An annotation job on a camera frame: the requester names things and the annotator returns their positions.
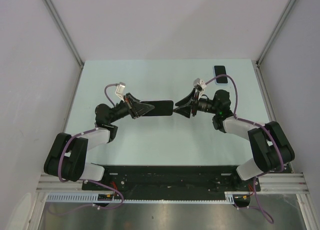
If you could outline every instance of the grey floor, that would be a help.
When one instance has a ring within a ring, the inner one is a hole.
[[[44,211],[39,230],[306,229],[295,195],[264,195],[260,200],[274,217],[274,225],[256,210],[237,211],[232,205],[136,203],[113,210],[86,207],[59,217]],[[50,209],[60,213],[77,206],[78,203],[52,203]]]

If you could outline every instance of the white wall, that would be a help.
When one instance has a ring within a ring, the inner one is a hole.
[[[288,0],[53,2],[85,60],[254,60]]]
[[[299,0],[262,64],[275,108],[320,212],[320,4]]]
[[[0,0],[0,229],[34,192],[79,67],[42,0]]]

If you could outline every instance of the metal beam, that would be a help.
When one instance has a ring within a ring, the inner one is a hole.
[[[280,16],[280,19],[275,25],[274,30],[272,31],[266,45],[264,46],[258,60],[257,64],[258,66],[261,65],[262,61],[264,60],[266,53],[270,49],[271,45],[275,41],[275,38],[277,37],[278,33],[280,32],[281,28],[284,26],[284,23],[286,22],[289,14],[291,13],[292,9],[294,8],[295,4],[297,3],[298,0],[289,0],[288,4],[286,5],[282,15]]]
[[[71,50],[76,62],[78,63],[78,65],[80,66],[80,68],[82,69],[84,66],[84,62],[82,61],[64,23],[62,22],[61,17],[59,16],[52,0],[43,0],[43,3],[45,4],[46,8],[48,9],[50,15],[52,16],[52,19],[54,21],[54,23],[56,24],[56,26],[58,27],[64,41],[66,42],[67,46],[69,47],[69,49]]]

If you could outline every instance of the smartphone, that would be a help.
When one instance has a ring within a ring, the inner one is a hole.
[[[226,75],[226,68],[225,66],[214,66],[213,67],[214,77],[218,75]],[[219,77],[215,80],[217,85],[226,85],[228,84],[228,78],[226,76]]]

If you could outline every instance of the white table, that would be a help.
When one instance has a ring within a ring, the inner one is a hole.
[[[227,60],[155,60],[155,61],[86,61],[76,92],[66,132],[76,134],[94,128],[95,108],[100,103],[111,106],[104,94],[107,84],[126,83],[140,100],[171,99],[177,102],[193,89],[196,78],[208,81],[213,66],[224,65],[238,88],[238,116],[268,122],[267,112],[256,75],[249,59]],[[230,92],[234,109],[232,83],[206,88],[212,99],[218,89]],[[115,87],[108,90],[118,102]],[[198,112],[187,119],[176,113],[171,117],[129,116],[114,122],[118,126],[115,140],[87,153],[87,161],[114,165],[240,165],[252,158],[248,141],[216,131],[212,114]]]

